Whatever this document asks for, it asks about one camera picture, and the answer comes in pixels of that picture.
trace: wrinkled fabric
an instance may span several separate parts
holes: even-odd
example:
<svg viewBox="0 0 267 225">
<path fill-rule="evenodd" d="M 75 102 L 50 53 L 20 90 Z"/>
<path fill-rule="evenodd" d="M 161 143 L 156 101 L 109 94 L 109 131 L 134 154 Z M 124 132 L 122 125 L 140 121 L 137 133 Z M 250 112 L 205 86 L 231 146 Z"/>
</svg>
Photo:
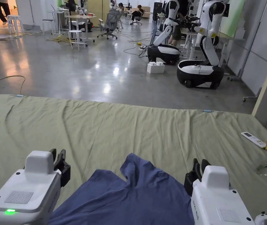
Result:
<svg viewBox="0 0 267 225">
<path fill-rule="evenodd" d="M 96 170 L 53 212 L 49 224 L 194 225 L 191 198 L 172 176 L 133 153 L 120 171 L 127 181 Z"/>
<path fill-rule="evenodd" d="M 96 169 L 125 179 L 120 167 L 131 152 L 181 184 L 194 158 L 207 159 L 226 167 L 231 185 L 255 218 L 267 212 L 267 177 L 256 172 L 267 151 L 241 132 L 267 140 L 267 129 L 242 113 L 0 95 L 0 188 L 33 150 L 66 149 L 71 178 L 56 208 Z"/>
</svg>

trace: yellow cable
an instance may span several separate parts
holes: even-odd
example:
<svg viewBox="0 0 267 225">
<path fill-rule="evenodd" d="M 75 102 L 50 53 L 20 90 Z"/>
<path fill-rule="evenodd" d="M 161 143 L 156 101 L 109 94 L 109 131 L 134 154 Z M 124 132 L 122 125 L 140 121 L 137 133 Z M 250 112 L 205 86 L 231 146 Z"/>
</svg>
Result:
<svg viewBox="0 0 267 225">
<path fill-rule="evenodd" d="M 9 77 L 13 77 L 13 76 L 19 76 L 19 77 L 23 77 L 23 78 L 24 78 L 24 80 L 23 80 L 23 82 L 22 82 L 22 84 L 21 84 L 20 91 L 19 91 L 19 95 L 20 95 L 20 93 L 21 93 L 21 89 L 22 89 L 22 86 L 23 86 L 23 83 L 25 82 L 25 77 L 24 77 L 24 76 L 21 76 L 21 75 L 12 75 L 12 76 L 6 76 L 6 77 L 3 77 L 3 78 L 1 78 L 0 80 L 5 79 L 5 78 L 9 78 Z"/>
<path fill-rule="evenodd" d="M 47 39 L 47 41 L 55 41 L 55 42 L 59 43 L 60 45 L 62 45 L 61 44 L 61 42 L 62 42 L 62 43 L 67 44 L 67 45 L 64 44 L 63 46 L 70 46 L 70 40 L 67 37 L 61 38 L 61 36 L 55 36 L 55 37 L 50 36 L 49 39 Z"/>
</svg>

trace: white remote control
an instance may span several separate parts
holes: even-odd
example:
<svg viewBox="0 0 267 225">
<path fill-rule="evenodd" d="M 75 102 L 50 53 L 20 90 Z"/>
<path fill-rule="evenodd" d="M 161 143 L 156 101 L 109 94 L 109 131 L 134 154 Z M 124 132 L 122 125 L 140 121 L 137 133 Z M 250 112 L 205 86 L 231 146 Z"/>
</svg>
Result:
<svg viewBox="0 0 267 225">
<path fill-rule="evenodd" d="M 267 225 L 267 213 L 262 212 L 262 214 L 255 218 L 254 222 L 256 225 Z"/>
<path fill-rule="evenodd" d="M 248 133 L 248 132 L 242 132 L 241 133 L 245 138 L 247 138 L 248 140 L 250 140 L 251 142 L 255 143 L 258 147 L 260 147 L 261 149 L 266 148 L 266 143 L 264 143 L 263 141 L 261 141 L 260 139 L 258 139 L 257 137 L 253 136 L 252 134 Z"/>
</svg>

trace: white box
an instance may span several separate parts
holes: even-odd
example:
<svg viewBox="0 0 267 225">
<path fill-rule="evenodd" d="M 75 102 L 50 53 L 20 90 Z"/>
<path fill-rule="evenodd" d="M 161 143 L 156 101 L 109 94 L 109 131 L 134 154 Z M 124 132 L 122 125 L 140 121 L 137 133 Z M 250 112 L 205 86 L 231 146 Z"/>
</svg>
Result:
<svg viewBox="0 0 267 225">
<path fill-rule="evenodd" d="M 147 64 L 147 72 L 150 74 L 163 73 L 165 70 L 165 65 L 163 62 L 149 62 Z"/>
</svg>

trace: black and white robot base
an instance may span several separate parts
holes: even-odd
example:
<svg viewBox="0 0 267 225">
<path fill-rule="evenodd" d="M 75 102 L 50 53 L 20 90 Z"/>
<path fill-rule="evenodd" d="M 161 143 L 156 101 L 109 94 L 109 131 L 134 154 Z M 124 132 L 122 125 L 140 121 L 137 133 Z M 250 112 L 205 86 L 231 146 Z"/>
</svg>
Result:
<svg viewBox="0 0 267 225">
<path fill-rule="evenodd" d="M 178 64 L 177 79 L 187 88 L 194 88 L 211 82 L 210 89 L 217 89 L 224 76 L 224 70 L 218 66 L 206 64 L 201 66 L 200 60 L 183 60 Z"/>
<path fill-rule="evenodd" d="M 147 48 L 149 62 L 156 62 L 157 58 L 162 59 L 167 65 L 175 65 L 179 61 L 180 51 L 172 45 L 149 46 Z"/>
</svg>

